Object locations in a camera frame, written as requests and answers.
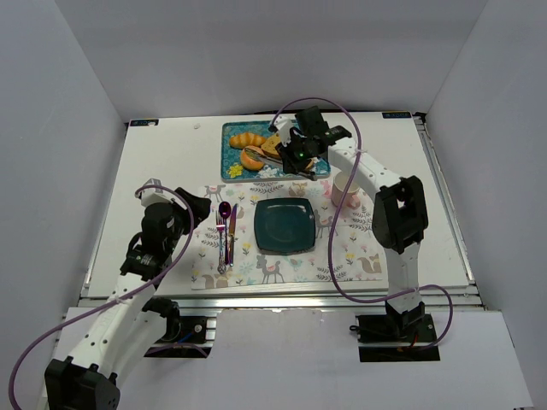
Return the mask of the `metal tongs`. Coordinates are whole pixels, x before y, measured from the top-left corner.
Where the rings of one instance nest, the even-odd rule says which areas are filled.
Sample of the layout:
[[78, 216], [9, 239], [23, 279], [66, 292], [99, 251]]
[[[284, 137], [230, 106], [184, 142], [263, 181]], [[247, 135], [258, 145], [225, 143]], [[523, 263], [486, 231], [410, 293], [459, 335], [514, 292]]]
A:
[[284, 169], [284, 163], [283, 163], [282, 160], [274, 159], [274, 158], [268, 157], [264, 154], [260, 154], [259, 152], [257, 152], [255, 149], [252, 149], [251, 147], [245, 147], [243, 149], [243, 152], [250, 159], [252, 159], [254, 161], [261, 161], [264, 164], [269, 165], [270, 167], [279, 168], [285, 176], [302, 177], [302, 178], [309, 179], [309, 180], [312, 180], [312, 181], [317, 180], [316, 174], [314, 172], [311, 172], [311, 171], [300, 171], [300, 172], [297, 172], [297, 173], [286, 173], [285, 169]]

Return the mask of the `glazed donut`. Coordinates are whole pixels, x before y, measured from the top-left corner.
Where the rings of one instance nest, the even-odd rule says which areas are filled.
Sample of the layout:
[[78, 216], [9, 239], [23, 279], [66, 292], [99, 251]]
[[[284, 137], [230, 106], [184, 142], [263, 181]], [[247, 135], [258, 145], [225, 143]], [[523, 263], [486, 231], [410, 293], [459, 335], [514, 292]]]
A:
[[258, 172], [264, 167], [264, 162], [260, 160], [260, 156], [263, 155], [263, 151], [256, 146], [246, 146], [242, 149], [240, 154], [240, 162], [243, 168]]

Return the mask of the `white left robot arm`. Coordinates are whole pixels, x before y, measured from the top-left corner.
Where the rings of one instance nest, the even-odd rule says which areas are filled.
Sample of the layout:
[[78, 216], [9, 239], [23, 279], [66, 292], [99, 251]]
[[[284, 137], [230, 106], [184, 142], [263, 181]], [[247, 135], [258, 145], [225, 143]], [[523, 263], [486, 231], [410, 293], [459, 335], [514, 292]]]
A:
[[44, 373], [51, 409], [116, 409], [129, 373], [161, 339], [180, 334], [179, 306], [156, 296], [167, 272], [182, 256], [175, 249], [209, 217], [211, 201], [154, 179], [137, 198], [144, 207], [140, 230], [128, 244], [116, 285], [81, 341]]

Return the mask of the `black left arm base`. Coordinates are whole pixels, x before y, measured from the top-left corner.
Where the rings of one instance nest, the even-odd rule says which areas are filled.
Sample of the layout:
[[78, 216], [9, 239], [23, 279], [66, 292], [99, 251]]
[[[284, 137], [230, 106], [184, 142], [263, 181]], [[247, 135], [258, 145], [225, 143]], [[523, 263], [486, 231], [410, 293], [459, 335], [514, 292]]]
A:
[[150, 358], [207, 358], [212, 349], [207, 336], [206, 316], [187, 316], [180, 313], [179, 304], [166, 298], [152, 298], [143, 312], [158, 313], [165, 319], [165, 334], [146, 352]]

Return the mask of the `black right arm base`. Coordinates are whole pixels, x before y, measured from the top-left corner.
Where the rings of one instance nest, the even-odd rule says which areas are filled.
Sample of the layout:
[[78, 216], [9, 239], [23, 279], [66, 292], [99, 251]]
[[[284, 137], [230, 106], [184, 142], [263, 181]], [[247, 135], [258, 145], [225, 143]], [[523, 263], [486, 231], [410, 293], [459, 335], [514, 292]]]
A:
[[350, 332], [356, 336], [361, 363], [440, 361], [437, 346], [426, 348], [437, 339], [430, 314], [404, 331], [386, 315], [360, 315]]

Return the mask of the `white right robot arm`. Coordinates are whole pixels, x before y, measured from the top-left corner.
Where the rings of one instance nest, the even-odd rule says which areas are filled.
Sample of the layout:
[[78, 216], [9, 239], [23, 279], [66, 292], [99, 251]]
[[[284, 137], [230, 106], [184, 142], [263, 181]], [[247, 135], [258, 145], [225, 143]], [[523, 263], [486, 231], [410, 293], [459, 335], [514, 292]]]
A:
[[294, 120], [276, 114], [269, 129], [280, 138], [275, 149], [285, 173], [304, 175], [311, 159], [324, 158], [372, 200], [372, 231], [385, 251], [388, 292], [384, 322], [370, 334], [403, 339], [425, 316], [418, 274], [418, 254], [428, 227], [422, 182], [387, 169], [362, 147], [358, 129], [329, 126], [316, 106], [298, 112]]

